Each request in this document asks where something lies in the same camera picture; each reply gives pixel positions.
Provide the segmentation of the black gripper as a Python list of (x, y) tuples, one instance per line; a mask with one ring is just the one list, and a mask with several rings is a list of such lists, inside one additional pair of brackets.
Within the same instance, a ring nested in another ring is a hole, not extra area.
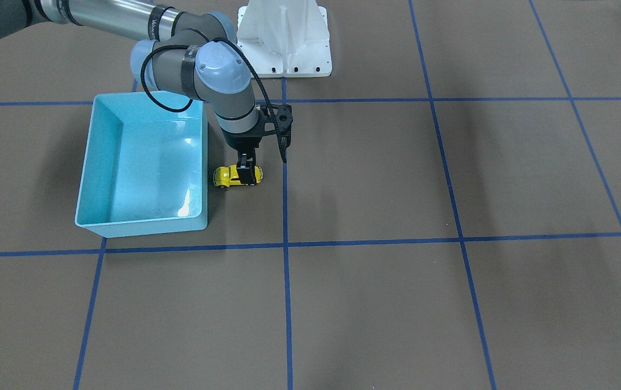
[(243, 133), (222, 130), (227, 145), (238, 152), (236, 172), (241, 185), (257, 185), (256, 149), (265, 136), (265, 128), (254, 127)]

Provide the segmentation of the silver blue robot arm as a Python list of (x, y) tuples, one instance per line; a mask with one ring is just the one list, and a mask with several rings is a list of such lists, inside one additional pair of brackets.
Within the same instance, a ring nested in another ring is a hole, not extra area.
[(236, 44), (232, 21), (142, 1), (0, 1), (0, 40), (43, 22), (73, 24), (135, 40), (131, 67), (147, 95), (163, 90), (211, 104), (224, 138), (238, 153), (243, 185), (258, 183), (256, 149), (265, 127)]

